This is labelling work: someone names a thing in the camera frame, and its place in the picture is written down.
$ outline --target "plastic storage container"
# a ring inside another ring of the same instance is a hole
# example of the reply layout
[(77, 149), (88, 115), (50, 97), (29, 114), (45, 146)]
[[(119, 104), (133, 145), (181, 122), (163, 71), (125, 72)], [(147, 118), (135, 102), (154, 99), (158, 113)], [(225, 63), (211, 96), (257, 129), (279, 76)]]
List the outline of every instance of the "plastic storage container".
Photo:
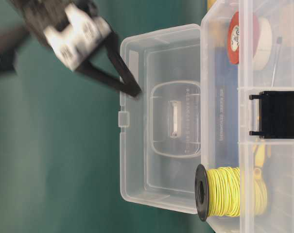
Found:
[[(227, 34), (237, 11), (240, 63), (232, 65)], [(271, 50), (262, 51), (270, 56), (260, 70), (253, 56), (253, 15), (268, 21), (272, 31), (271, 44), (266, 40)], [(209, 217), (210, 226), (217, 233), (294, 233), (294, 139), (249, 135), (259, 129), (259, 102), (250, 95), (294, 91), (294, 0), (218, 0), (202, 20), (201, 55), (199, 40), (200, 28), (188, 25), (131, 37), (122, 44), (122, 56), (144, 90), (138, 101), (121, 95), (122, 196), (196, 214), (197, 165), (239, 166), (241, 216)], [(180, 98), (183, 90), (186, 97), (201, 94), (189, 104), (190, 128), (201, 134), (189, 133), (192, 147), (182, 135), (188, 124), (179, 121), (185, 113), (178, 109), (187, 106)], [(196, 112), (197, 105), (201, 110)], [(195, 121), (199, 117), (201, 124)], [(185, 146), (189, 150), (182, 153)], [(268, 192), (268, 207), (261, 216), (253, 208), (258, 169)]]
[(125, 200), (197, 213), (200, 163), (200, 27), (127, 38), (121, 56), (143, 95), (121, 94), (121, 194)]
[[(240, 64), (231, 65), (227, 33), (240, 12)], [(272, 49), (266, 66), (254, 68), (253, 15), (272, 29)], [(207, 169), (241, 168), (241, 216), (210, 217), (217, 233), (294, 233), (294, 140), (250, 136), (259, 127), (261, 91), (294, 90), (294, 0), (218, 0), (201, 24), (201, 160)], [(277, 38), (282, 38), (279, 61)], [(276, 64), (275, 80), (273, 79)], [(268, 208), (256, 216), (254, 170), (267, 185)]]

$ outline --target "yellow wire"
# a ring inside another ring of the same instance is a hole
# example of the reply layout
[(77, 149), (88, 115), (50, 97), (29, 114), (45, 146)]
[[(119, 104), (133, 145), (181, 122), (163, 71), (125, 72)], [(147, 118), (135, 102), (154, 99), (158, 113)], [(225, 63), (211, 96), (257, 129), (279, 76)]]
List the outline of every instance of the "yellow wire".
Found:
[[(208, 216), (240, 216), (240, 169), (221, 167), (207, 171), (209, 185)], [(261, 215), (267, 207), (267, 188), (262, 179), (254, 181), (254, 209)]]

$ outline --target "green table surface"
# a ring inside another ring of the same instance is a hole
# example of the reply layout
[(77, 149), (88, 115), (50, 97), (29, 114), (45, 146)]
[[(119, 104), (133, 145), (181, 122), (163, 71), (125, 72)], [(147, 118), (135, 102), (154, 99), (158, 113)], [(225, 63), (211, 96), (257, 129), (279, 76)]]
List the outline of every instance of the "green table surface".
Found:
[[(205, 0), (96, 0), (120, 39), (201, 24)], [(0, 29), (20, 22), (0, 0)], [(105, 53), (94, 62), (113, 71)], [(195, 215), (120, 195), (119, 95), (66, 69), (35, 39), (0, 80), (0, 233), (208, 233)]]

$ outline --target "black latch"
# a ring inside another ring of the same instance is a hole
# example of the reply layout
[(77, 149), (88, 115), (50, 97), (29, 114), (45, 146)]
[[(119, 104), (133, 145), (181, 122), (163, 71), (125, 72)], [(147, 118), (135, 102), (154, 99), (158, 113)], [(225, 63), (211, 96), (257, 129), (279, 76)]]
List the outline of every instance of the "black latch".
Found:
[(263, 91), (249, 98), (259, 100), (259, 131), (250, 135), (294, 139), (294, 91)]

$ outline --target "black spool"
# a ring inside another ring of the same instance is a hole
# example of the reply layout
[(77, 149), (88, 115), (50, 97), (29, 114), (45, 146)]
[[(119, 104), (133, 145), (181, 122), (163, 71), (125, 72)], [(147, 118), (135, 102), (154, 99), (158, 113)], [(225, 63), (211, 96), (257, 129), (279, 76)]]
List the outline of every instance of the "black spool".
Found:
[(205, 222), (209, 211), (209, 185), (205, 167), (200, 164), (195, 173), (195, 202), (200, 220)]

